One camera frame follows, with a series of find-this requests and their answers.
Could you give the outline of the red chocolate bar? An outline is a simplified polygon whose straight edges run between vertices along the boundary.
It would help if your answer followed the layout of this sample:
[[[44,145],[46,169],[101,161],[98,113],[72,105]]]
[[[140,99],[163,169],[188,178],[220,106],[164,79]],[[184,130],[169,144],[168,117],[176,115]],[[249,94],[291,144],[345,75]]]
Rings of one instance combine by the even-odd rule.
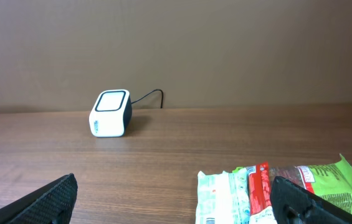
[[[277,224],[270,201],[269,164],[264,162],[247,168],[250,224]]]

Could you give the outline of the green gummy candy bag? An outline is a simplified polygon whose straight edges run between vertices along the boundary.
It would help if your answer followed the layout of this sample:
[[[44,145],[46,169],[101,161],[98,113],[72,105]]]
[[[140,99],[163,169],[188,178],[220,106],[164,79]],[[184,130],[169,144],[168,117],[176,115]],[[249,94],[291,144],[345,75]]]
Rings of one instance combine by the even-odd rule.
[[[270,185],[284,177],[309,192],[352,214],[352,166],[341,157],[326,165],[270,167]]]

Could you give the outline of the teal wipes pack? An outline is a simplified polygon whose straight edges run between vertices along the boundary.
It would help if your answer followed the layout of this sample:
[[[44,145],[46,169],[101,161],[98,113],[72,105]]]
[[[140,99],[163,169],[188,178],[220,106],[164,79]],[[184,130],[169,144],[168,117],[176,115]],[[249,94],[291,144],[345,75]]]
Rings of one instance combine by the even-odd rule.
[[[195,224],[247,224],[250,219],[248,175],[237,172],[197,175]]]

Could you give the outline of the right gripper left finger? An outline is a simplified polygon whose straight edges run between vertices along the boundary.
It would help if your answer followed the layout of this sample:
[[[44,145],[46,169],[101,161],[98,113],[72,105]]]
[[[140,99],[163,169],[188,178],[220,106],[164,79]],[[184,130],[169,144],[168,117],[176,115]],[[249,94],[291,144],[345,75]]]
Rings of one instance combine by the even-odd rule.
[[[0,209],[0,224],[69,224],[78,185],[70,173]]]

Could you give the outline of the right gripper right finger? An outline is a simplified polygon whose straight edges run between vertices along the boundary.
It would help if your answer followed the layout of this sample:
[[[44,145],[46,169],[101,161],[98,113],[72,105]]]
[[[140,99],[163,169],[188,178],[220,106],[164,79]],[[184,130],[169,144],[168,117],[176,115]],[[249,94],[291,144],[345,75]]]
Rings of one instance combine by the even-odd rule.
[[[352,224],[352,214],[281,176],[274,178],[270,202],[278,224]]]

